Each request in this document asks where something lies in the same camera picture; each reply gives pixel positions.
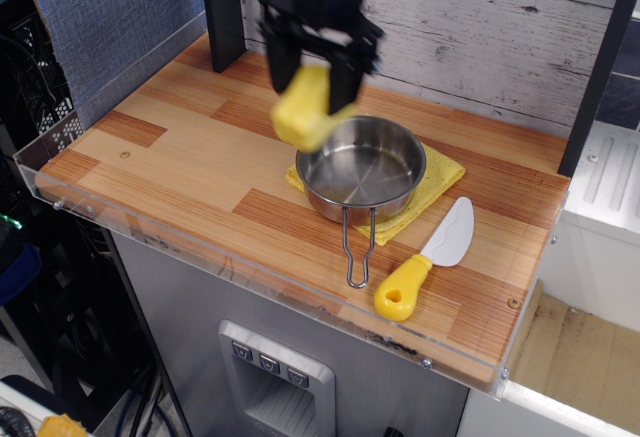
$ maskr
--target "yellow object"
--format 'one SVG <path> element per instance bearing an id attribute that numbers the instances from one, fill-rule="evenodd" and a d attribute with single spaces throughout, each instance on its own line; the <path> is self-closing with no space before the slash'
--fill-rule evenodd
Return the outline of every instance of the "yellow object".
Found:
<path id="1" fill-rule="evenodd" d="M 67 414 L 52 415 L 42 422 L 38 437 L 87 437 L 87 431 Z"/>
<path id="2" fill-rule="evenodd" d="M 449 187 L 460 180 L 465 173 L 465 168 L 453 159 L 427 145 L 422 144 L 422 146 L 427 154 L 427 169 L 424 177 L 402 212 L 385 222 L 376 222 L 377 245 L 386 245 Z M 285 179 L 298 190 L 304 192 L 304 184 L 300 181 L 295 166 L 287 170 Z M 355 226 L 355 229 L 367 237 L 371 235 L 369 225 Z"/>
<path id="3" fill-rule="evenodd" d="M 418 301 L 418 291 L 432 266 L 431 260 L 424 255 L 412 255 L 376 289 L 373 296 L 376 312 L 395 322 L 411 317 Z"/>
<path id="4" fill-rule="evenodd" d="M 298 69 L 271 109 L 273 128 L 283 142 L 302 152 L 315 152 L 340 124 L 356 114 L 355 104 L 348 104 L 328 115 L 329 88 L 328 68 L 307 65 Z"/>

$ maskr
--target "button panel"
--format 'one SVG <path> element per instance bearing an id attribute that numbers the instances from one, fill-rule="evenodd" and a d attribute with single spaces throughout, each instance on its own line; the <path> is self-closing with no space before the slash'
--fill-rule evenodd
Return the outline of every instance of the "button panel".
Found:
<path id="1" fill-rule="evenodd" d="M 299 370 L 292 369 L 291 367 L 287 367 L 287 377 L 289 378 L 289 382 L 294 383 L 300 387 L 305 389 L 309 388 L 309 377 L 306 374 L 303 374 Z"/>
<path id="2" fill-rule="evenodd" d="M 243 360 L 251 362 L 253 360 L 253 353 L 249 347 L 246 347 L 237 342 L 231 341 L 231 347 L 233 348 L 233 354 L 236 357 L 240 357 Z"/>
<path id="3" fill-rule="evenodd" d="M 278 363 L 278 361 L 263 354 L 260 354 L 260 367 L 271 372 L 272 374 L 280 373 L 280 364 Z"/>

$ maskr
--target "gray fabric panel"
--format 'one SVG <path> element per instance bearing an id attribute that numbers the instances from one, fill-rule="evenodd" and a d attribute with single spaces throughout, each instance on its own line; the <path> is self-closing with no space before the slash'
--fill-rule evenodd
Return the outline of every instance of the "gray fabric panel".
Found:
<path id="1" fill-rule="evenodd" d="M 203 0 L 35 1 L 87 128 L 204 32 Z"/>

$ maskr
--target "yellow sponge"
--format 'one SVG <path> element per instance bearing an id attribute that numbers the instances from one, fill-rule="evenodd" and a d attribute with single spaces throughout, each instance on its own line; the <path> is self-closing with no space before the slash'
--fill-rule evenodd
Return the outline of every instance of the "yellow sponge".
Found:
<path id="1" fill-rule="evenodd" d="M 328 68 L 307 65 L 298 69 L 271 109 L 273 128 L 283 142 L 302 152 L 315 152 L 340 124 L 356 114 L 351 103 L 328 115 L 329 88 Z"/>
<path id="2" fill-rule="evenodd" d="M 67 414 L 52 415 L 44 419 L 38 437 L 87 437 L 87 431 Z"/>

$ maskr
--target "yellow knife handle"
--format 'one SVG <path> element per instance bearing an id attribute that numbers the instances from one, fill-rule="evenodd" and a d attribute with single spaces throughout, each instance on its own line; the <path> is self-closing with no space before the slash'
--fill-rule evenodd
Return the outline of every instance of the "yellow knife handle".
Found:
<path id="1" fill-rule="evenodd" d="M 416 308 L 418 291 L 432 266 L 431 260 L 424 255 L 412 255 L 376 289 L 373 297 L 376 312 L 395 322 L 411 317 Z"/>

